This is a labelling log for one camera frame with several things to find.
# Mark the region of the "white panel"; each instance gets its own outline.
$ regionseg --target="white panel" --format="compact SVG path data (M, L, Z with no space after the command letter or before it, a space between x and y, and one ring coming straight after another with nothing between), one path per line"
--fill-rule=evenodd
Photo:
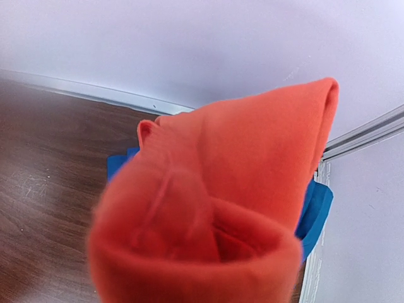
M0 68L199 107L335 77L331 139L403 103L402 0L2 0Z
M316 302L404 302L404 134L331 161Z

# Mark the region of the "fabric fold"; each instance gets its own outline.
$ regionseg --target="fabric fold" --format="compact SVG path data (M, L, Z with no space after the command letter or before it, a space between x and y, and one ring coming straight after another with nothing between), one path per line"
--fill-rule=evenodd
M102 300L288 302L337 98L327 78L140 122L88 239Z

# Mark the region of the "wall trim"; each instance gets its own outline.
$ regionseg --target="wall trim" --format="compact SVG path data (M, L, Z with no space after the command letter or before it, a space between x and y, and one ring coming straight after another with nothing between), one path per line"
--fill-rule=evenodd
M151 114L175 115L180 112L191 112L193 110L190 107L173 104L168 101L150 98L131 92L124 92L121 90L91 85L88 83L42 76L39 74L0 69L0 79L14 81L48 92L130 107L132 109Z
M332 160L361 150L404 131L404 105L330 141L323 160Z

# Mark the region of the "wooden floor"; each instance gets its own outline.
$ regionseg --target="wooden floor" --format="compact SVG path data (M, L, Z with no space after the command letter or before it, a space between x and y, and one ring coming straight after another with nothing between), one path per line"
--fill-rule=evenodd
M85 237L106 158L154 117L0 82L0 303L99 302Z

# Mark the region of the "white baseboard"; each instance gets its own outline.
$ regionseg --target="white baseboard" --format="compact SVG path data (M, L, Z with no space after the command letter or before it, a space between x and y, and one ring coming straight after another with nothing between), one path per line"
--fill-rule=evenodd
M175 115L180 112L191 112L193 110L190 107L137 95L131 92L123 92L113 88L42 76L39 74L0 69L0 78L42 90L61 93L63 95L130 107L152 114Z

